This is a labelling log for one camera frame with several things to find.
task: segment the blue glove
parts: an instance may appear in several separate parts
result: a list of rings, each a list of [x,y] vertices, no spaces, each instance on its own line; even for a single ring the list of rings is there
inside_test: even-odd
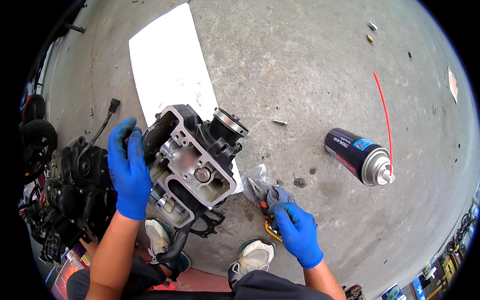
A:
[[[305,269],[317,266],[324,254],[317,242],[317,225],[313,215],[292,202],[278,202],[268,209],[275,218],[273,230],[279,230],[285,248],[293,254]]]
[[[122,216],[133,220],[145,218],[145,209],[150,197],[151,181],[145,165],[142,148],[142,130],[135,127],[137,119],[128,118],[120,123],[108,137],[108,169],[113,187],[118,192],[117,210]],[[127,152],[122,140],[128,138]]]

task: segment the sneaker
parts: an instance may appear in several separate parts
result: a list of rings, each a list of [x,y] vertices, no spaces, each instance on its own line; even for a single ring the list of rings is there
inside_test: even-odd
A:
[[[239,259],[228,266],[230,287],[251,271],[268,271],[275,251],[275,244],[265,239],[251,238],[244,242],[240,247]]]
[[[149,264],[159,264],[156,260],[156,255],[168,250],[170,241],[173,240],[173,231],[159,219],[145,220],[145,231],[150,238],[148,253],[152,256],[152,261]],[[180,273],[187,271],[190,268],[190,264],[190,258],[182,251],[174,260],[162,265],[172,271],[172,275],[169,278],[172,281],[177,281]]]

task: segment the metal ring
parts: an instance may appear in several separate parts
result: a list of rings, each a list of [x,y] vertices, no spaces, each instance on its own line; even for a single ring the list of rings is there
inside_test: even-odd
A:
[[[225,125],[230,127],[233,131],[240,134],[242,137],[245,137],[248,134],[248,130],[240,127],[237,123],[235,123],[232,119],[230,119],[227,115],[221,112],[219,109],[216,109],[213,113],[214,116],[219,118]]]

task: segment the spray can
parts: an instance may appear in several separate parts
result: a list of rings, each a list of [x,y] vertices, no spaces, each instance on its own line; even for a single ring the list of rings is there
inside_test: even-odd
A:
[[[330,130],[325,149],[368,187],[392,183],[388,150],[342,128]]]

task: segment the black pants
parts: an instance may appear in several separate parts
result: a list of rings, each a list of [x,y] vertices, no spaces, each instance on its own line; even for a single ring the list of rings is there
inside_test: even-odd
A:
[[[67,282],[69,300],[85,299],[90,286],[90,270],[84,269],[73,273]],[[265,271],[253,271],[239,280],[232,292],[183,292],[183,291],[149,291],[147,288],[162,284],[167,277],[158,265],[146,264],[140,257],[132,260],[132,269],[127,284],[123,289],[122,299],[145,300],[255,300],[255,299],[320,299],[332,298],[313,288],[295,284]]]

